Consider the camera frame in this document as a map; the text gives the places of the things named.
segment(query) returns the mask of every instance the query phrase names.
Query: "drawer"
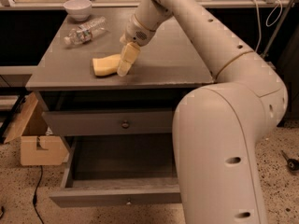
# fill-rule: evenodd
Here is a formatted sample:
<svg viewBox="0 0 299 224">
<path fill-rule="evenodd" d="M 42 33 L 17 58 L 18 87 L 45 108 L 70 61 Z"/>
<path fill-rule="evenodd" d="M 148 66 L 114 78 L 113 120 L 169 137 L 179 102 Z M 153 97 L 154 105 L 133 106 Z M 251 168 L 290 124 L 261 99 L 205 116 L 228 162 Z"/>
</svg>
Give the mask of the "drawer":
<svg viewBox="0 0 299 224">
<path fill-rule="evenodd" d="M 181 203 L 170 133 L 76 137 L 61 207 Z"/>
<path fill-rule="evenodd" d="M 171 133 L 173 112 L 159 110 L 57 111 L 43 118 L 55 135 L 111 135 L 132 133 Z"/>
</svg>

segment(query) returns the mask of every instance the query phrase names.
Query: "speckled floor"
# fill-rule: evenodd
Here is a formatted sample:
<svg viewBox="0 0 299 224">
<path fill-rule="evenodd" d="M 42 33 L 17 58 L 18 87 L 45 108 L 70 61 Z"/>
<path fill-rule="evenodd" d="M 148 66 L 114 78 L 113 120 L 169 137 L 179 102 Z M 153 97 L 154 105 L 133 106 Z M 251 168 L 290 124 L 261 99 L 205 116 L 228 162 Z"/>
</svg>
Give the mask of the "speckled floor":
<svg viewBox="0 0 299 224">
<path fill-rule="evenodd" d="M 299 123 L 276 128 L 256 146 L 269 224 L 299 224 L 299 173 L 290 173 L 280 150 L 299 159 Z M 49 194 L 60 188 L 61 166 L 45 166 L 37 190 L 37 210 L 44 223 L 183 224 L 181 204 L 60 208 Z M 38 166 L 20 165 L 20 140 L 0 145 L 0 223 L 41 223 L 32 205 L 40 176 Z"/>
</svg>

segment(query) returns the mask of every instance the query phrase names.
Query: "open drawer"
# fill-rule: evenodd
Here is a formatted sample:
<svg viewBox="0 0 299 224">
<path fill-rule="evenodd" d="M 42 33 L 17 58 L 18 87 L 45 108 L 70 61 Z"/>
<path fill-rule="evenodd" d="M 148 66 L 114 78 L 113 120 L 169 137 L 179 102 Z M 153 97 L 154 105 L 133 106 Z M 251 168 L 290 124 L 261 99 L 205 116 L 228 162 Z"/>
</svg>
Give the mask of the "open drawer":
<svg viewBox="0 0 299 224">
<path fill-rule="evenodd" d="M 77 137 L 50 197 L 61 207 L 180 203 L 171 133 Z"/>
</svg>

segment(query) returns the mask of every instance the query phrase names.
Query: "plastic bottle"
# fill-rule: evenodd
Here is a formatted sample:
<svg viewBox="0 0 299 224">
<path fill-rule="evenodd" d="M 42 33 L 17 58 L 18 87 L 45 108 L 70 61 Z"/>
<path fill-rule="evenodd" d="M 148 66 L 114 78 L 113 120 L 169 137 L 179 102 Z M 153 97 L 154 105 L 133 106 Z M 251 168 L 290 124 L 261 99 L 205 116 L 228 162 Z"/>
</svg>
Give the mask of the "plastic bottle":
<svg viewBox="0 0 299 224">
<path fill-rule="evenodd" d="M 64 38 L 66 45 L 79 45 L 94 39 L 107 31 L 107 20 L 105 17 L 92 19 L 73 28 L 69 35 Z"/>
</svg>

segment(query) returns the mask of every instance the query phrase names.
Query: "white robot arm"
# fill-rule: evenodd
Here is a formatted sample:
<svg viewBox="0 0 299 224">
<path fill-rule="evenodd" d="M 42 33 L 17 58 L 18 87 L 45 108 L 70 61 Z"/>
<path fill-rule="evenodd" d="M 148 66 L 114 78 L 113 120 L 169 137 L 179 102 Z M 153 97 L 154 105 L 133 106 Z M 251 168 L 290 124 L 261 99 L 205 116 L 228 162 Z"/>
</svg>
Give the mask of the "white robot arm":
<svg viewBox="0 0 299 224">
<path fill-rule="evenodd" d="M 215 79 L 187 94 L 173 121 L 187 224 L 266 224 L 255 144 L 283 118 L 288 96 L 273 69 L 194 0 L 144 0 L 122 41 L 146 45 L 173 15 Z"/>
</svg>

